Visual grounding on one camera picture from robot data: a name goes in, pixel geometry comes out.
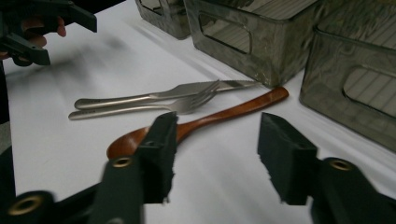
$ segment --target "silver knife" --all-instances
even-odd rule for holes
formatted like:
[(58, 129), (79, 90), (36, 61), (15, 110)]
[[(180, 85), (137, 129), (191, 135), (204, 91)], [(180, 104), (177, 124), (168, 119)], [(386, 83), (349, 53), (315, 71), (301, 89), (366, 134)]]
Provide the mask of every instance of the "silver knife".
[[(203, 89), (207, 88), (213, 82), (193, 82), (187, 84), (181, 84), (169, 91), (152, 92), (136, 96), (127, 96), (120, 98), (108, 98), (108, 99), (79, 99), (75, 102), (76, 109), (95, 109), (101, 107), (107, 107), (112, 105), (123, 105), (131, 103), (150, 103), (161, 100), (176, 99), (185, 96), (191, 96), (197, 94)], [(247, 87), (259, 86), (260, 82), (249, 81), (249, 80), (226, 80), (219, 82), (219, 88), (217, 91), (231, 91), (238, 90)]]

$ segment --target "white tablecloth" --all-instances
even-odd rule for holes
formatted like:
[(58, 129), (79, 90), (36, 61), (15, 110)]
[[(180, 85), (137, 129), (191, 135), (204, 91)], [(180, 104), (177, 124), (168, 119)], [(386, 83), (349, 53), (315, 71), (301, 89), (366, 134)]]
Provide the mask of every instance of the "white tablecloth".
[[(78, 98), (166, 91), (177, 84), (248, 79), (143, 21), (134, 1), (97, 14), (98, 33), (75, 24), (67, 37), (47, 36), (51, 66), (6, 61), (17, 193), (43, 189), (56, 200), (101, 180), (106, 148), (166, 111), (70, 121)], [(288, 120), (319, 148), (318, 157), (358, 165), (376, 189), (396, 198), (396, 155), (299, 103), (304, 72), (285, 88), (290, 97), (263, 111)], [(198, 119), (269, 91), (218, 94), (178, 122)], [(257, 155), (261, 112), (197, 131), (179, 147), (170, 203), (146, 205), (147, 223), (310, 223), (307, 206), (280, 203)]]

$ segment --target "human hand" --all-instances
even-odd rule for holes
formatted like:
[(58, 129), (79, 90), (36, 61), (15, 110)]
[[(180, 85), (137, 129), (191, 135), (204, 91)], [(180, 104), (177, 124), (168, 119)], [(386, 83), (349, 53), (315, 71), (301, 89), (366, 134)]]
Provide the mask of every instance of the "human hand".
[[(61, 37), (66, 36), (66, 28), (64, 27), (64, 20), (61, 17), (57, 18), (58, 29), (57, 34)], [(33, 44), (44, 47), (47, 45), (47, 39), (43, 35), (35, 34), (29, 29), (44, 27), (44, 22), (41, 20), (39, 16), (31, 17), (21, 23), (21, 28), (24, 33), (24, 38), (32, 42)], [(4, 60), (9, 58), (8, 52), (0, 52), (0, 60)]]

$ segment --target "metal fork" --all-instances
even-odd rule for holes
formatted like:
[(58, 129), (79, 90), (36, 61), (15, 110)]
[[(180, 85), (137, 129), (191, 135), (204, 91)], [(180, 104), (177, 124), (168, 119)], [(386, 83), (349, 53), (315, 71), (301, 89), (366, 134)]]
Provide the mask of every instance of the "metal fork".
[(128, 113), (139, 110), (167, 109), (176, 111), (178, 114), (189, 114), (197, 107), (204, 105), (216, 95), (219, 81), (214, 82), (204, 90), (190, 97), (181, 98), (170, 105), (114, 105), (91, 110), (79, 110), (72, 112), (69, 119), (93, 119), (121, 113)]

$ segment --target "cutlery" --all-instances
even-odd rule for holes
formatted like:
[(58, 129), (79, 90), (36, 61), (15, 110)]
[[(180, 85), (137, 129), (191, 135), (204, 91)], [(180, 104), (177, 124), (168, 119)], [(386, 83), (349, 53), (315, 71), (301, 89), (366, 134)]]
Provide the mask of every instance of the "cutlery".
[(117, 115), (121, 113), (150, 109), (167, 109), (170, 111), (176, 111), (178, 114), (189, 114), (194, 109), (210, 101), (216, 95), (216, 89), (218, 87), (219, 81), (215, 81), (211, 85), (200, 91), (198, 94), (178, 99), (170, 105), (113, 105), (91, 110), (75, 111), (69, 115), (69, 119), (93, 119), (104, 116)]
[[(120, 98), (109, 98), (109, 99), (79, 99), (75, 102), (76, 109), (94, 109), (99, 107), (111, 106), (111, 105), (123, 105), (130, 103), (150, 103), (155, 101), (176, 99), (185, 96), (195, 95), (207, 86), (212, 84), (213, 81), (208, 82), (194, 82), (181, 84), (169, 91), (152, 92), (136, 96), (127, 96)], [(238, 90), (247, 87), (259, 86), (260, 82), (249, 81), (249, 80), (225, 80), (219, 83), (217, 91), (231, 91)]]
[[(182, 142), (193, 131), (209, 124), (225, 121), (228, 119), (238, 118), (252, 112), (261, 110), (269, 105), (278, 103), (289, 96), (288, 91), (283, 87), (275, 88), (264, 95), (254, 98), (250, 101), (242, 103), (215, 114), (203, 117), (201, 119), (177, 125), (177, 143)], [(118, 156), (132, 155), (136, 151), (140, 142), (146, 136), (149, 127), (137, 129), (127, 133), (115, 140), (107, 149), (107, 157), (109, 159)]]

